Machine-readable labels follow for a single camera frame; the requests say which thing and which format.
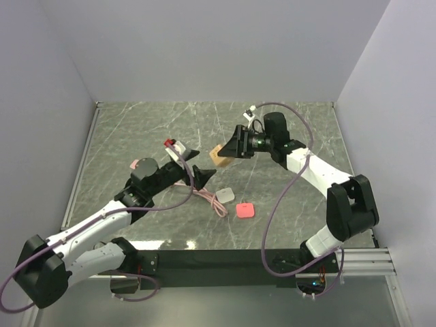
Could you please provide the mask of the tan wooden plug adapter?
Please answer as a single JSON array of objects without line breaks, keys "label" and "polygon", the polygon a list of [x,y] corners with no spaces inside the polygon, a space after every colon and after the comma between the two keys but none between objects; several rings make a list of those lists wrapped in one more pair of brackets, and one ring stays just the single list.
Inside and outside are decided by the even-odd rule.
[{"label": "tan wooden plug adapter", "polygon": [[217,146],[215,146],[210,152],[209,152],[209,156],[212,159],[213,163],[218,167],[218,168],[224,168],[229,166],[233,161],[234,158],[232,157],[221,157],[218,155],[218,152],[223,148],[223,146],[221,144],[218,144]]}]

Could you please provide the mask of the pink power strip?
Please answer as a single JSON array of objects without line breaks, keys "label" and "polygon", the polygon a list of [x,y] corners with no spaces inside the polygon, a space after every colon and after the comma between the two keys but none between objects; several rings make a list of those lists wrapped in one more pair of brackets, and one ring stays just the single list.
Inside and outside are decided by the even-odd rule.
[{"label": "pink power strip", "polygon": [[135,159],[131,164],[130,164],[130,168],[132,169],[132,170],[134,170],[137,166],[138,166],[138,164],[139,164],[139,159]]}]

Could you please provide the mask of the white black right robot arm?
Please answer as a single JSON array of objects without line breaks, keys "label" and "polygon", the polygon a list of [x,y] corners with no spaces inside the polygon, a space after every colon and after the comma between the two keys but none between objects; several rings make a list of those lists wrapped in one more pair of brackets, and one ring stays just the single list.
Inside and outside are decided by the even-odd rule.
[{"label": "white black right robot arm", "polygon": [[379,223],[368,178],[336,169],[314,155],[302,142],[291,139],[282,113],[266,114],[261,133],[237,125],[217,155],[249,159],[256,152],[269,153],[274,162],[299,174],[326,199],[326,224],[301,245],[299,264],[305,271],[317,270],[323,263],[322,256],[328,251]]}]

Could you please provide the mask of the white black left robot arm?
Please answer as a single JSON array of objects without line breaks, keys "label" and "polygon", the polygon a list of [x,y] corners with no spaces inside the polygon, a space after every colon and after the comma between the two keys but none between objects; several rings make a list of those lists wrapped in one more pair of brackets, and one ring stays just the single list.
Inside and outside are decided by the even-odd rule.
[{"label": "white black left robot arm", "polygon": [[39,309],[49,307],[79,281],[107,270],[130,273],[136,265],[136,249],[126,240],[113,240],[101,250],[93,249],[99,239],[126,228],[157,207],[153,197],[183,181],[191,191],[201,190],[216,173],[187,162],[197,150],[179,145],[166,148],[168,163],[159,166],[153,158],[133,162],[124,188],[102,209],[81,223],[42,238],[28,239],[18,258],[13,278]]}]

